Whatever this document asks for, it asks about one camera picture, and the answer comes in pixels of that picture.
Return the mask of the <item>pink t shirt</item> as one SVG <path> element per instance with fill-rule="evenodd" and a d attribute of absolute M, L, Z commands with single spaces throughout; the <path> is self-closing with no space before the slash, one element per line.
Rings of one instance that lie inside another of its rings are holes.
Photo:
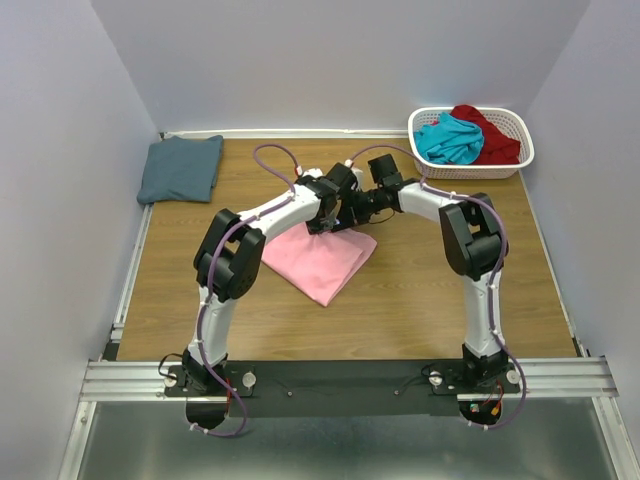
<path fill-rule="evenodd" d="M 296 225 L 270 241 L 262 262 L 326 307 L 371 257 L 377 242 L 354 231 L 311 235 Z"/>

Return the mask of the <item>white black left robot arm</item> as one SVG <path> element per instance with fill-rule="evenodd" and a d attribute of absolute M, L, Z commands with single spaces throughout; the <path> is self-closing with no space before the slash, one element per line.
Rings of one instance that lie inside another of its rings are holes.
<path fill-rule="evenodd" d="M 311 169 L 275 199 L 251 210 L 219 211 L 194 258 L 200 306 L 193 338 L 182 356 L 188 384 L 199 394 L 230 391 L 222 363 L 237 300 L 257 279 L 264 247 L 297 225 L 330 230 L 338 204 L 361 188 L 362 171 L 337 163 L 328 173 Z"/>

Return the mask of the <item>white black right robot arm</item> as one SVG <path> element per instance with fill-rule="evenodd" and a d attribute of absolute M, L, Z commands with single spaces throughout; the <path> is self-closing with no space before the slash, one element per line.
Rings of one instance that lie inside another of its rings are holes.
<path fill-rule="evenodd" d="M 361 189 L 351 161 L 341 167 L 337 214 L 341 227 L 366 224 L 373 214 L 385 209 L 419 215 L 440 225 L 446 260 L 464 284 L 467 327 L 457 373 L 467 389 L 485 390 L 509 368 L 499 305 L 508 241 L 490 198 L 404 179 L 390 155 L 369 162 L 376 187 L 368 191 Z"/>

